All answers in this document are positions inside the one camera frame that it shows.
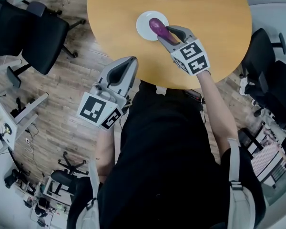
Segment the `floor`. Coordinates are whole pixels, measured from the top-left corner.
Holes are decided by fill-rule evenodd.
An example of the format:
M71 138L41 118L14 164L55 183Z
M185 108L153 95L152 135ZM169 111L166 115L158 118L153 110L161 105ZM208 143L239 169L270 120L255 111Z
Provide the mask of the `floor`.
M80 18L87 19L86 0L36 0L48 6L48 8L63 11L61 17L69 23ZM19 138L14 154L16 160L23 164L26 170L31 172L29 180L32 182L42 181L42 173L49 175L52 170L61 168L57 161L62 159L64 151L74 163L81 163L83 159L89 160L93 156L96 145L98 129L93 125L76 117L76 111L81 97L85 91L89 91L92 84L97 80L101 70L111 59L102 51L97 43L89 22L80 25L70 31L65 45L71 51L77 51L79 57L70 59L65 53L61 53L54 67L46 76L41 75L34 69L29 69L20 78L20 89L8 90L8 95L2 101L8 109L16 107L15 98L19 96L23 103L31 98L37 98L45 92L49 98L37 109L39 115L35 124L39 133L34 137L32 150L27 146L25 138L31 140L28 133ZM13 60L12 57L1 57L0 64ZM253 117L253 107L250 97L241 96L239 89L238 67L230 76L217 83L217 86L226 104L232 111L237 127L248 127L255 132L260 127L261 121ZM9 84L5 74L0 74L0 91ZM138 91L139 80L130 95L134 96ZM219 154L214 136L206 117L206 128L209 133L212 152L219 162ZM126 117L122 117L122 126ZM37 130L30 127L34 135ZM118 153L121 127L115 126L116 149Z

